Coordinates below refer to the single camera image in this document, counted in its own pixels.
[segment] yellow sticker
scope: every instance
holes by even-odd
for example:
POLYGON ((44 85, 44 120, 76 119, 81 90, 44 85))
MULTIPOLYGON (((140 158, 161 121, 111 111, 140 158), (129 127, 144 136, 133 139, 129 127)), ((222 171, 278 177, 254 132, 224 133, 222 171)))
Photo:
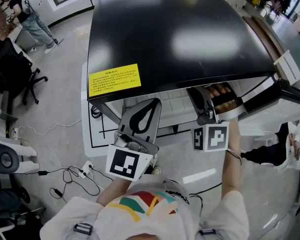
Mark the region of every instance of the yellow sticker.
POLYGON ((89 97, 141 86, 138 65, 120 66, 89 75, 89 97))

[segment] strap buckle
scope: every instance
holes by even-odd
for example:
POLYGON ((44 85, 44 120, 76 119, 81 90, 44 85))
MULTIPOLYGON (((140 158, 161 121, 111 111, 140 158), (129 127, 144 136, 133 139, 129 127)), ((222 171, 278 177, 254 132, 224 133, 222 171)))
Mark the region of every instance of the strap buckle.
POLYGON ((94 227, 88 223, 77 223, 73 231, 90 236, 93 229, 94 227))

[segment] office chair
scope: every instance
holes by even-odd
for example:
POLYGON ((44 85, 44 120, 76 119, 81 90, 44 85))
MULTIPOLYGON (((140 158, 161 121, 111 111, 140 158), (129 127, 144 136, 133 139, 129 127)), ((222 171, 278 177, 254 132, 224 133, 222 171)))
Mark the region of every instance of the office chair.
POLYGON ((34 102, 39 103, 37 100, 34 85, 42 80, 48 81, 46 76, 36 79, 37 73, 40 69, 34 72, 31 70, 32 62, 30 62, 22 52, 17 53, 10 38, 4 41, 0 40, 0 90, 8 91, 12 99, 17 97, 25 88, 22 103, 27 104, 26 98, 31 92, 34 102))

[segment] power plug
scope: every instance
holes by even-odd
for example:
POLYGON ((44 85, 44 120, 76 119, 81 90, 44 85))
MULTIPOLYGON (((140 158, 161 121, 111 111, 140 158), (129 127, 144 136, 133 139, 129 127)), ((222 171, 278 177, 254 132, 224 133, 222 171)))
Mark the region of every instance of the power plug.
POLYGON ((18 128, 13 128, 13 138, 16 141, 18 140, 18 133, 19 133, 19 129, 18 128))
POLYGON ((82 170, 83 172, 79 172, 79 175, 84 179, 86 178, 86 175, 88 175, 90 173, 90 167, 89 166, 92 166, 94 167, 94 164, 90 161, 86 161, 84 166, 82 167, 82 170))

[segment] shoe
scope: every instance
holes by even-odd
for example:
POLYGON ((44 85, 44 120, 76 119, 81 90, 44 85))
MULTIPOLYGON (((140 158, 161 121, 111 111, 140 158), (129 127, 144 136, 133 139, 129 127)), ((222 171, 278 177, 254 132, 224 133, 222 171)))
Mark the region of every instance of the shoe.
POLYGON ((159 166, 154 167, 151 174, 152 175, 160 175, 161 174, 161 168, 159 166))
POLYGON ((152 168, 155 168, 155 165, 156 165, 156 163, 157 163, 157 161, 158 161, 158 157, 159 157, 159 155, 158 155, 158 153, 156 153, 156 154, 153 156, 153 158, 152 158, 152 160, 151 160, 149 166, 152 166, 152 168))
POLYGON ((53 48, 55 48, 56 46, 57 46, 57 44, 54 43, 54 46, 52 46, 51 48, 45 49, 44 54, 47 55, 47 54, 50 53, 50 52, 53 50, 53 48))

